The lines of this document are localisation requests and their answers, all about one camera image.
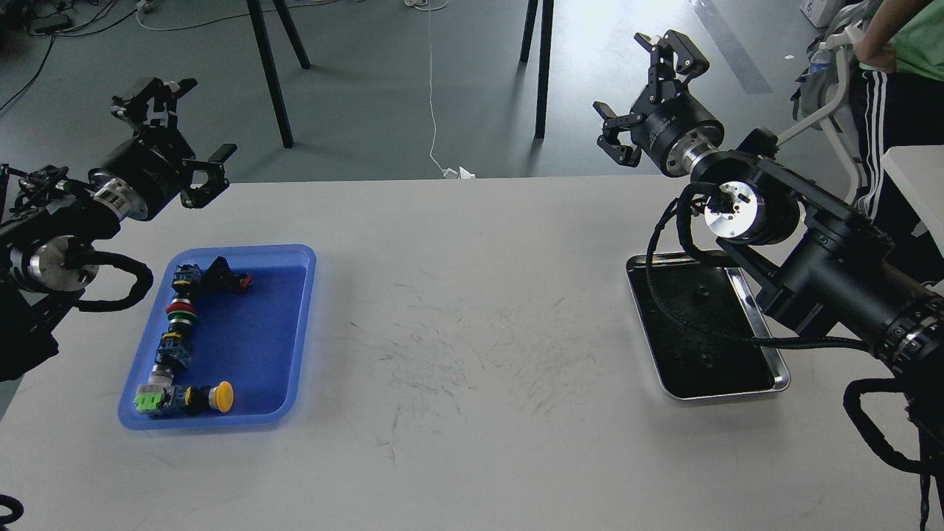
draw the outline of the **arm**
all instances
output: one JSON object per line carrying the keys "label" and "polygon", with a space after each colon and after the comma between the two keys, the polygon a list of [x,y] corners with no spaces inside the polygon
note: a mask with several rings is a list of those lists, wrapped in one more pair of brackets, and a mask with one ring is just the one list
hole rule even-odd
{"label": "arm", "polygon": [[887,72],[895,71],[895,50],[888,41],[932,0],[885,0],[865,36],[852,48],[860,62]]}

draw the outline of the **white box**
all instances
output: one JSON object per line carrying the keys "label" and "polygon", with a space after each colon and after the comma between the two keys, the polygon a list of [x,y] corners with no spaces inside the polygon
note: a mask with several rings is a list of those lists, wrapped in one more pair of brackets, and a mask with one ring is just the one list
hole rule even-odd
{"label": "white box", "polygon": [[845,4],[843,0],[801,0],[800,11],[810,19],[813,26],[828,26]]}

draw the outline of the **black pants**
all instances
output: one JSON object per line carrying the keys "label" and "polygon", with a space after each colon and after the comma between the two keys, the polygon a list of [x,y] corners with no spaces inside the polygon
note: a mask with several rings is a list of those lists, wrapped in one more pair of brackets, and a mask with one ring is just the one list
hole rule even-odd
{"label": "black pants", "polygon": [[881,158],[894,146],[944,145],[944,83],[857,69],[849,100],[868,183],[854,206],[895,242],[890,264],[919,282],[941,280],[944,258],[927,230],[916,231],[918,215],[882,170]]}

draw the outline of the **blue tray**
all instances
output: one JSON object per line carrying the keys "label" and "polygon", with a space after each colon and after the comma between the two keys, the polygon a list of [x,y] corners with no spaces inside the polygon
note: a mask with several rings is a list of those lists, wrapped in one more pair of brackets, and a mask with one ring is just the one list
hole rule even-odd
{"label": "blue tray", "polygon": [[[237,272],[252,275],[243,295],[212,293],[196,301],[194,358],[174,379],[180,385],[233,385],[232,409],[193,417],[151,419],[135,411],[134,395],[147,382],[160,336],[167,331],[164,308],[174,297],[178,265],[206,269],[223,256]],[[118,404],[118,419],[131,430],[207,428],[265,424],[281,419],[295,403],[308,310],[314,282],[314,251],[302,245],[192,248],[177,255],[160,280],[158,295]]]}

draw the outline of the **water bottle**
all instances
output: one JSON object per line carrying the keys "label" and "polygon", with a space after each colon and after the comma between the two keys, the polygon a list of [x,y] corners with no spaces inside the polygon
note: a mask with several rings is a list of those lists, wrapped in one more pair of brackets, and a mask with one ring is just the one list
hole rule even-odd
{"label": "water bottle", "polygon": [[810,74],[815,74],[820,70],[829,66],[829,63],[833,60],[833,53],[827,49],[820,48],[817,50],[817,53],[813,54],[813,57],[810,58]]}

